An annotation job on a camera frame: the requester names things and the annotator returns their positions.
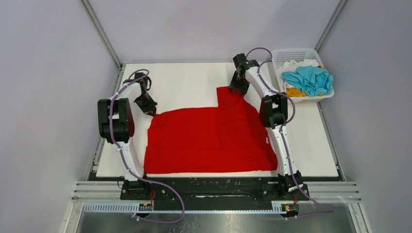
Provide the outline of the red t-shirt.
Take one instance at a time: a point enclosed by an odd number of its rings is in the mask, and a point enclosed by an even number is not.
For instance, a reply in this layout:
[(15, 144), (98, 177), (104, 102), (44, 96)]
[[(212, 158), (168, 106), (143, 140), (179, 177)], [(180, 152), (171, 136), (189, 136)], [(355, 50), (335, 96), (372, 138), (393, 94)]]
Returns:
[(276, 154), (254, 106), (216, 89), (216, 107), (156, 115), (148, 129), (144, 169), (149, 174), (274, 171)]

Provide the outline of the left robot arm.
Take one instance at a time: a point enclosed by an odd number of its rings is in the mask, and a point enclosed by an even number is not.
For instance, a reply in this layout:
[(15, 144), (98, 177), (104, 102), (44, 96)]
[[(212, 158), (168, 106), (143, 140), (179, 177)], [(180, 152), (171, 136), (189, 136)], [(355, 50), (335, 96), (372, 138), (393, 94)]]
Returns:
[(135, 121), (129, 94), (137, 91), (133, 103), (145, 115), (154, 117), (157, 102), (150, 96), (152, 80), (147, 69), (138, 69), (126, 79), (110, 98), (98, 100), (98, 126), (100, 136), (111, 144), (120, 158), (123, 174), (119, 180), (124, 193), (132, 193), (140, 200), (149, 197), (151, 187), (146, 181), (143, 163), (133, 143)]

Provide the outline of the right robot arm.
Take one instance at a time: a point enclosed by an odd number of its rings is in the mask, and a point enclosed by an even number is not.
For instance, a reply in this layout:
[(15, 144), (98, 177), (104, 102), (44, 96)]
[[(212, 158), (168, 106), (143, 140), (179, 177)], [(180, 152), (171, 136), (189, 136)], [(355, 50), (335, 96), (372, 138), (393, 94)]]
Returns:
[(297, 195), (298, 190), (304, 192), (304, 183), (289, 148), (286, 129), (288, 121), (286, 94), (279, 92), (269, 84), (260, 72), (260, 65), (256, 60), (248, 60), (244, 53), (240, 53), (233, 57), (233, 63), (236, 70), (229, 89), (245, 95), (249, 86), (252, 86), (259, 95), (259, 120), (268, 133), (272, 149), (277, 157), (278, 192), (283, 199), (291, 200)]

